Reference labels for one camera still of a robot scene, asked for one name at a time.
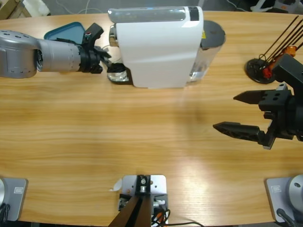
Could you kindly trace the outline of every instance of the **black cable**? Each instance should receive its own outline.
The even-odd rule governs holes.
[[[191,222],[184,222],[184,223],[175,223],[175,224],[161,224],[161,225],[158,225],[159,227],[160,226],[184,226],[184,225],[190,225],[190,224],[195,224],[195,225],[198,225],[198,226],[201,226],[201,227],[204,227],[204,225],[200,224],[199,222],[196,222],[196,221],[191,221]]]
[[[199,222],[196,222],[196,221],[166,224],[166,221],[168,220],[169,216],[170,216],[169,209],[164,210],[163,208],[158,208],[155,210],[155,213],[154,213],[153,217],[151,218],[151,225],[153,226],[155,224],[158,224],[156,227],[162,227],[162,226],[184,226],[184,225],[195,224],[200,227],[204,227],[202,224],[200,224]]]
[[[285,211],[281,208],[276,210],[276,213],[281,217],[290,227],[297,227],[297,223],[290,216],[288,216]]]

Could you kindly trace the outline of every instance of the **cable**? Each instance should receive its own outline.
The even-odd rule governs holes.
[[[276,213],[289,225],[289,227],[297,227],[296,221],[293,220],[290,216],[288,216],[283,209],[277,209]]]
[[[85,14],[87,14],[87,8],[89,7],[89,2],[90,2],[90,0],[88,0],[86,3]]]
[[[159,226],[185,226],[185,225],[190,225],[190,224],[195,224],[201,227],[204,227],[204,225],[200,224],[199,222],[196,221],[190,221],[190,222],[185,222],[185,223],[176,223],[176,224],[161,224]]]
[[[202,224],[196,221],[190,221],[190,222],[184,222],[184,223],[174,223],[174,224],[167,224],[166,221],[169,219],[170,216],[170,210],[164,210],[163,208],[157,209],[158,212],[155,212],[153,217],[151,218],[151,225],[158,224],[156,227],[162,227],[162,226],[185,226],[190,224],[195,224],[200,227],[204,227]]]
[[[79,14],[79,13],[81,13],[81,12],[83,12],[83,11],[85,11],[86,9],[81,9],[77,14]],[[99,10],[98,8],[88,8],[87,10],[96,10],[96,11],[98,11],[99,13],[103,13],[101,10]]]
[[[58,0],[56,0],[56,3],[57,3],[57,5],[61,6],[63,9],[65,9],[69,14],[80,14],[80,13],[83,12],[83,11],[85,11],[85,14],[87,14],[87,10],[96,10],[96,11],[98,11],[98,12],[100,12],[100,13],[103,13],[103,12],[102,12],[101,10],[99,10],[98,8],[87,8],[88,5],[89,5],[89,1],[88,1],[87,4],[86,4],[86,5],[87,5],[86,8],[85,8],[85,9],[81,9],[78,13],[71,12],[68,8],[66,8],[65,5],[59,3]]]
[[[230,4],[232,4],[236,9],[238,9],[238,10],[242,10],[242,11],[244,11],[244,12],[248,12],[247,10],[244,10],[244,9],[242,9],[242,8],[239,8],[239,7],[237,7],[234,3],[232,3],[231,1],[229,1],[229,0],[226,0],[228,3],[230,3]]]

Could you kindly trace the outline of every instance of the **blue plastic tray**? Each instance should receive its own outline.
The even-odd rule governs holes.
[[[47,32],[44,35],[44,39],[48,39],[48,40],[56,40],[57,38],[69,39],[77,44],[81,44],[84,32],[85,29],[80,22],[73,22]]]

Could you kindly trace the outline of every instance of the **wooden table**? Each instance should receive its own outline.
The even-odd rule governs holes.
[[[184,89],[111,84],[105,73],[37,73],[0,79],[0,174],[29,181],[21,220],[108,225],[117,214],[124,175],[167,177],[171,223],[205,225],[273,221],[264,181],[303,173],[303,144],[277,139],[272,150],[236,140],[212,125],[234,121],[268,125],[257,105],[232,98],[275,88],[245,76],[246,61],[263,53],[294,15],[205,12],[227,40],[201,83]],[[59,26],[97,22],[106,14],[13,19],[1,29],[38,38]],[[296,59],[303,61],[302,51]]]

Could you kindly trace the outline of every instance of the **coffee capsule machine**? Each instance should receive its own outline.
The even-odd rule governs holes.
[[[273,218],[281,226],[303,223],[303,175],[267,179],[265,182]]]
[[[109,43],[123,63],[113,63],[107,77],[135,87],[184,87],[196,60],[203,31],[198,6],[110,9],[114,25]]]

